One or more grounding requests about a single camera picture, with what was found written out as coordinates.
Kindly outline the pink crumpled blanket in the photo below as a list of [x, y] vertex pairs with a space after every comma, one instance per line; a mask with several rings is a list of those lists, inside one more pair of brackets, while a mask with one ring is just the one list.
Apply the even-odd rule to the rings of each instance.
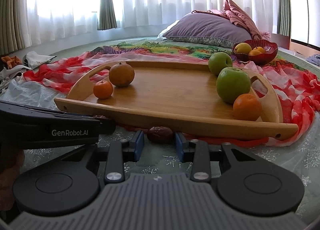
[[193, 10], [192, 13], [211, 14], [228, 19], [233, 25], [244, 28], [251, 35], [253, 40], [271, 40], [270, 32], [259, 31], [251, 17], [233, 0], [224, 0], [223, 10]]

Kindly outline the orange mandarin front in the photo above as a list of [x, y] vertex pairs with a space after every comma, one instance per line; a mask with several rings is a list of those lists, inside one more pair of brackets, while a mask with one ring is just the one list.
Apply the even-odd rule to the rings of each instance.
[[106, 80], [97, 82], [93, 86], [93, 94], [99, 99], [107, 99], [113, 93], [113, 85]]

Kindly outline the orange in bowl back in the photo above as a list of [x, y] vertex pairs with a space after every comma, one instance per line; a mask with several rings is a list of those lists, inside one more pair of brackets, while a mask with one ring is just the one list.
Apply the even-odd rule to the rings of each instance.
[[265, 53], [265, 49], [263, 47], [255, 47], [253, 50], [254, 51], [259, 51], [261, 53]]

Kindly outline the green curtain right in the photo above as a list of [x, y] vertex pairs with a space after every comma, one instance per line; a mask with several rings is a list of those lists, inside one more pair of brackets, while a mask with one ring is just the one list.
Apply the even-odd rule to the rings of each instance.
[[291, 1], [279, 0], [277, 34], [291, 37]]

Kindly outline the green curtain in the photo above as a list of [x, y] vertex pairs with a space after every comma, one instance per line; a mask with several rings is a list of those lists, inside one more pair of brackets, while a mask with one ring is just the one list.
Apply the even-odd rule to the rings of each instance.
[[98, 0], [97, 30], [104, 31], [117, 27], [116, 15], [114, 12], [113, 0]]
[[291, 1], [279, 0], [277, 34], [291, 37]]
[[1, 56], [31, 45], [27, 0], [1, 0]]

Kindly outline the orange in bowl front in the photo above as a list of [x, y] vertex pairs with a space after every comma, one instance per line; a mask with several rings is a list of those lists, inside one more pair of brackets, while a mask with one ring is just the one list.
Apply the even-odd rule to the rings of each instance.
[[254, 50], [251, 50], [249, 51], [248, 55], [251, 56], [251, 57], [254, 57], [254, 56], [257, 56], [259, 54], [262, 54], [261, 52], [259, 51], [254, 51]]

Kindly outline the red glass fruit bowl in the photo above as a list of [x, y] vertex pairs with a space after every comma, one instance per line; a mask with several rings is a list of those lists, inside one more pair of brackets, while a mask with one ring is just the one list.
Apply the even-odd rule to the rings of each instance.
[[232, 53], [242, 62], [253, 61], [256, 65], [265, 65], [276, 57], [278, 45], [265, 39], [246, 40], [235, 44]]

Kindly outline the orange in bowl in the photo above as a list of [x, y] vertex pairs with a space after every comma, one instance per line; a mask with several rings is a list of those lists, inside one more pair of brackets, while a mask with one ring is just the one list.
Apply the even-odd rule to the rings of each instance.
[[262, 54], [261, 52], [259, 51], [254, 51], [254, 50], [251, 50], [249, 51], [248, 55], [251, 56], [251, 57], [254, 57], [254, 56], [257, 56], [259, 54]]
[[261, 53], [265, 53], [265, 49], [263, 47], [255, 47], [253, 50], [254, 51], [259, 51]]

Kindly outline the far left green curtain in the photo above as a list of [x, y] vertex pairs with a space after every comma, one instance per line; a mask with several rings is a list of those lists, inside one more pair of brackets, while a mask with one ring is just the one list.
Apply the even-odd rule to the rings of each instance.
[[1, 56], [31, 45], [27, 0], [1, 0]]

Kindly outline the red white floral scarf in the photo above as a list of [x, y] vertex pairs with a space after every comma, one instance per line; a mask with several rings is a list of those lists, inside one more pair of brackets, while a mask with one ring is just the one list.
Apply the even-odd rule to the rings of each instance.
[[[125, 59], [172, 60], [187, 63], [206, 63], [208, 61], [188, 55], [178, 55], [170, 58], [168, 55], [152, 56], [133, 52], [91, 56], [89, 51], [76, 57], [57, 60], [52, 64], [42, 64], [38, 71], [27, 71], [23, 77], [26, 81], [38, 82], [59, 92], [68, 93], [76, 81], [91, 69], [105, 62]], [[266, 137], [258, 140], [242, 141], [230, 136], [222, 139], [208, 138], [207, 141], [211, 144], [229, 141], [241, 147], [255, 147], [261, 144], [279, 147], [296, 142], [310, 128], [315, 113], [319, 111], [319, 79], [317, 76], [280, 58], [276, 58], [263, 67], [255, 65], [253, 62], [244, 64], [238, 60], [234, 61], [234, 65], [250, 69], [268, 79], [279, 97], [284, 122], [298, 125], [298, 131], [284, 141]]]

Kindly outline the orange cloth on floor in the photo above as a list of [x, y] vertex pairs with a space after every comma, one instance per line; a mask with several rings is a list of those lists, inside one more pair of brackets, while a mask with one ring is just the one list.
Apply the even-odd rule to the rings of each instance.
[[13, 56], [13, 57], [5, 56], [5, 57], [2, 57], [1, 60], [6, 65], [7, 69], [12, 69], [13, 67], [16, 67], [22, 64], [20, 58], [16, 56]]

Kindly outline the large green pomelo fruit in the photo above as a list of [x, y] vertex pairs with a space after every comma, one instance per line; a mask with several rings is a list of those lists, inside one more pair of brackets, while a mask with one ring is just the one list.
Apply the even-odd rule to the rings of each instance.
[[240, 95], [249, 93], [250, 89], [249, 75], [236, 67], [225, 67], [216, 79], [217, 94], [228, 104], [233, 104]]

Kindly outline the dried red date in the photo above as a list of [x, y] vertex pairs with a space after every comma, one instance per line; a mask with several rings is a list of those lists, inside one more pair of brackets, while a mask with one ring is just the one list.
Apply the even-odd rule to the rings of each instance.
[[168, 127], [151, 127], [147, 132], [148, 140], [157, 144], [167, 144], [173, 137], [173, 131]]

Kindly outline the bamboo serving tray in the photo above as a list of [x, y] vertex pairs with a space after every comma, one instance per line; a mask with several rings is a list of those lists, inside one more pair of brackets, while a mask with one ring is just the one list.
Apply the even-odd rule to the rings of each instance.
[[95, 67], [83, 75], [65, 98], [56, 98], [56, 106], [66, 112], [103, 115], [118, 124], [148, 129], [169, 127], [189, 135], [258, 140], [265, 137], [285, 140], [298, 130], [284, 123], [279, 98], [269, 81], [248, 70], [252, 82], [266, 89], [259, 99], [261, 116], [255, 121], [235, 119], [233, 108], [217, 94], [216, 78], [204, 63], [129, 61], [135, 71], [133, 82], [115, 88], [102, 100], [93, 94], [92, 77], [109, 70], [112, 63]]

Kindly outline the white pillow behind purple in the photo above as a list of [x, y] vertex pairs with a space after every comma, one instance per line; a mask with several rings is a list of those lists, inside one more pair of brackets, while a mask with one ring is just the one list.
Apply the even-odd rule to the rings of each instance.
[[166, 34], [168, 31], [170, 31], [178, 22], [179, 22], [179, 20], [176, 20], [174, 23], [170, 24], [167, 28], [165, 28], [164, 30], [162, 30], [162, 31], [158, 34], [157, 39], [166, 40], [165, 34]]

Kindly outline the green colourful patterned cloth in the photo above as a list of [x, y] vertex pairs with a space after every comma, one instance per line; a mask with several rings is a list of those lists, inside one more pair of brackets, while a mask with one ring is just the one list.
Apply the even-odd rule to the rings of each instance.
[[180, 55], [188, 55], [191, 57], [208, 60], [210, 56], [217, 52], [224, 52], [229, 56], [234, 56], [235, 59], [241, 62], [253, 61], [257, 65], [266, 65], [276, 58], [278, 53], [278, 46], [276, 43], [271, 43], [266, 40], [248, 40], [247, 43], [252, 47], [261, 47], [265, 50], [264, 53], [256, 56], [247, 55], [244, 53], [235, 53], [235, 48], [221, 49], [217, 46], [190, 44], [187, 46], [160, 44], [156, 42], [146, 41], [142, 44], [129, 44], [126, 42], [111, 46], [101, 46], [93, 49], [90, 52], [91, 56], [95, 55], [112, 55], [122, 54], [126, 52], [133, 52], [139, 54], [150, 54], [152, 56], [168, 55], [170, 58]]

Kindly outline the lilac cloth on floor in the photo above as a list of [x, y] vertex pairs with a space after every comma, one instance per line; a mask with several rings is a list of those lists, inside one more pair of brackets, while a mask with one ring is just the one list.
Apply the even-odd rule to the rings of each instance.
[[320, 67], [320, 55], [319, 54], [313, 54], [313, 55], [309, 56], [306, 60], [308, 62], [310, 62], [311, 64]]

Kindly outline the orange mandarin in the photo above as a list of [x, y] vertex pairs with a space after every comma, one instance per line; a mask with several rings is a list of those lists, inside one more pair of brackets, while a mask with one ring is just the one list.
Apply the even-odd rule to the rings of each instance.
[[244, 93], [233, 103], [233, 115], [238, 120], [256, 121], [262, 112], [262, 105], [257, 97]]
[[113, 93], [113, 85], [106, 80], [97, 82], [93, 86], [93, 94], [99, 99], [107, 99]]

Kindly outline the brownish orange fruit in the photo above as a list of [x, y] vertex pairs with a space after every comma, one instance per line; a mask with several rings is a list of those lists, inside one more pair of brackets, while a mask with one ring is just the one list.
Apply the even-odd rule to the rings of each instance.
[[133, 67], [126, 63], [118, 63], [109, 70], [109, 81], [117, 87], [127, 87], [134, 80], [135, 71]]

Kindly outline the green quilted bedspread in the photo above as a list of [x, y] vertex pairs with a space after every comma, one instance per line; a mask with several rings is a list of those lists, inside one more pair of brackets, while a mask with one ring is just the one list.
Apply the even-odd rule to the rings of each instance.
[[[80, 45], [80, 46], [72, 47], [70, 49], [61, 50], [61, 51], [58, 51], [58, 52], [52, 54], [52, 56], [54, 56], [52, 62], [60, 60], [62, 58], [70, 58], [70, 57], [79, 56], [86, 51], [91, 51], [91, 50], [96, 49], [97, 47], [100, 47], [100, 46], [117, 45], [122, 42], [125, 42], [127, 44], [134, 44], [134, 45], [149, 42], [149, 43], [158, 43], [160, 45], [167, 45], [168, 44], [168, 45], [177, 45], [177, 46], [207, 47], [207, 45], [205, 45], [205, 44], [194, 44], [194, 43], [175, 42], [172, 40], [161, 40], [161, 39], [157, 39], [157, 37], [126, 38], [126, 39], [119, 39], [119, 40], [107, 40], [107, 41], [89, 43], [86, 45]], [[281, 58], [288, 60], [289, 62], [291, 62], [293, 64], [298, 65], [299, 67], [302, 67], [304, 69], [311, 71], [319, 78], [319, 67], [304, 60], [303, 57], [299, 57], [297, 53], [293, 54], [293, 53], [289, 53], [285, 49], [279, 49], [278, 55]]]

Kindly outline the green apple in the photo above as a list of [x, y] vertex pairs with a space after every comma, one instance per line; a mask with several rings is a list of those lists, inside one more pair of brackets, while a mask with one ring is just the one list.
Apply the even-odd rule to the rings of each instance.
[[210, 56], [208, 60], [208, 67], [212, 74], [218, 76], [225, 67], [232, 67], [233, 61], [231, 57], [225, 52], [217, 52]]

